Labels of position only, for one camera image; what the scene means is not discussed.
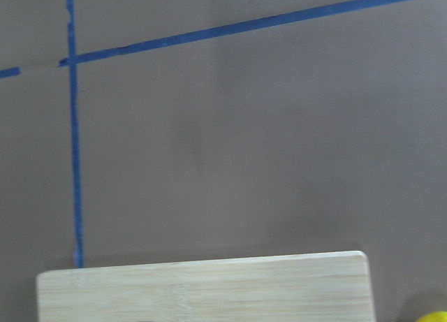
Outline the wooden cutting board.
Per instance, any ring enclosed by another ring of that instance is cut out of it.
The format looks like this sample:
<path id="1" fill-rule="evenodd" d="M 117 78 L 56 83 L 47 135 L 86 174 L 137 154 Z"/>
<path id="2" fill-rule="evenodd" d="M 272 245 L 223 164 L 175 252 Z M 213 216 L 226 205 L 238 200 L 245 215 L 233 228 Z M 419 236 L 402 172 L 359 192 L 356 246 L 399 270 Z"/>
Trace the wooden cutting board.
<path id="1" fill-rule="evenodd" d="M 361 251 L 53 270 L 39 321 L 374 321 Z"/>

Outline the upper yellow lemon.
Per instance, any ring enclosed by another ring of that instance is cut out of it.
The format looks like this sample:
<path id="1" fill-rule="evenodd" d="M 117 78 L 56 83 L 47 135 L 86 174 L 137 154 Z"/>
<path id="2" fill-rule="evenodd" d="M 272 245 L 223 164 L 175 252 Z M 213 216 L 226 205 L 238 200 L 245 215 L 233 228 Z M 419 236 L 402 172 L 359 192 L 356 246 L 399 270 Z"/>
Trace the upper yellow lemon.
<path id="1" fill-rule="evenodd" d="M 419 317 L 416 322 L 447 322 L 447 311 L 430 312 Z"/>

